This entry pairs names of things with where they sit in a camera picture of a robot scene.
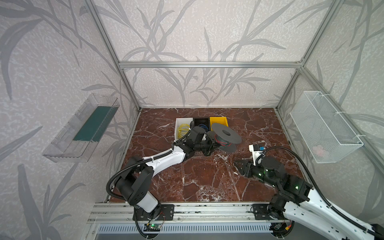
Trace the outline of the pink object in basket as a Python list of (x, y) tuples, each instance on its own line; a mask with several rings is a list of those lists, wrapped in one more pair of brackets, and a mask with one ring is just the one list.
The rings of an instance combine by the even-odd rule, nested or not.
[(313, 146), (312, 153), (317, 156), (317, 158), (327, 158), (329, 152), (321, 145)]

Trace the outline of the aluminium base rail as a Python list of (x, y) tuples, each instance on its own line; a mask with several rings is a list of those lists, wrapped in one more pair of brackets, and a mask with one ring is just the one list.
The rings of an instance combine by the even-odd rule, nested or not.
[[(271, 217), (265, 202), (185, 202), (162, 204), (157, 222), (166, 223), (279, 223), (303, 221), (334, 223), (339, 216), (323, 202), (309, 202), (285, 206), (283, 217)], [(148, 222), (151, 217), (145, 211), (135, 209), (126, 203), (94, 205), (87, 220), (88, 224), (133, 223), (135, 219)]]

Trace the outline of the grey perforated spool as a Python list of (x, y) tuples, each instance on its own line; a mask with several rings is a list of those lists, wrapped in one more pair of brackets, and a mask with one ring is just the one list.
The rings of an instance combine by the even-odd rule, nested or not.
[(242, 142), (242, 137), (237, 132), (217, 123), (211, 126), (208, 137), (221, 145), (218, 149), (227, 153), (234, 153), (237, 150), (237, 145)]

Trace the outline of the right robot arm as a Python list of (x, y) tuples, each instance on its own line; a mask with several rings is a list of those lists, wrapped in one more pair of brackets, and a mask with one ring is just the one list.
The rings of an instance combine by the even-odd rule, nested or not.
[(299, 223), (329, 240), (382, 240), (384, 232), (373, 225), (353, 218), (323, 198), (305, 180), (290, 175), (284, 165), (273, 157), (261, 163), (237, 160), (235, 167), (246, 178), (256, 178), (277, 191), (268, 205), (274, 219), (283, 217)]

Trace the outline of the clear plastic wall tray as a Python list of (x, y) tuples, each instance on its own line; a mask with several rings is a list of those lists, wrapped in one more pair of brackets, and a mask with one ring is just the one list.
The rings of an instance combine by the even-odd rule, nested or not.
[(42, 155), (54, 163), (86, 163), (120, 107), (119, 99), (90, 94)]

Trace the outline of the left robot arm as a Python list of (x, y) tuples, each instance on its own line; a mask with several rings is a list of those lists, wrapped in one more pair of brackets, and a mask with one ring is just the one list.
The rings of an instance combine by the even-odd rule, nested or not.
[(167, 151), (150, 157), (131, 157), (126, 167), (109, 180), (107, 189), (114, 198), (156, 217), (160, 214), (161, 204), (149, 192), (153, 177), (192, 158), (196, 152), (210, 156), (219, 146), (214, 131), (193, 127)]

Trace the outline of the black storage bin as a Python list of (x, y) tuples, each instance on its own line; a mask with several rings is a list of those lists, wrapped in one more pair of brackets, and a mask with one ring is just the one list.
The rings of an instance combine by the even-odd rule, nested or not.
[(201, 127), (205, 129), (206, 132), (211, 130), (209, 118), (194, 118), (193, 121), (194, 121), (195, 127)]

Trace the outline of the white storage bin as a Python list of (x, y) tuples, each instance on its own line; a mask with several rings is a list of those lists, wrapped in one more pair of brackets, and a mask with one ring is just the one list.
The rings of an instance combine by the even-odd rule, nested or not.
[(193, 118), (176, 118), (174, 132), (175, 141), (182, 138), (190, 130), (192, 121)]

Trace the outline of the left controller board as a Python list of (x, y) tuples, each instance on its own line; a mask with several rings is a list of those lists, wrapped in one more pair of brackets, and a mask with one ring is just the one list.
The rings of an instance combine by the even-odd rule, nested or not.
[(143, 231), (146, 232), (160, 232), (163, 227), (163, 224), (145, 224)]

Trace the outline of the yellow storage bin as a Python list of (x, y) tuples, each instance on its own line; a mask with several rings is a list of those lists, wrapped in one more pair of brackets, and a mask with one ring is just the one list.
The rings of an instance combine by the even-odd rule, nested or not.
[(212, 126), (215, 123), (221, 124), (227, 127), (229, 126), (228, 120), (226, 117), (210, 117), (210, 125)]

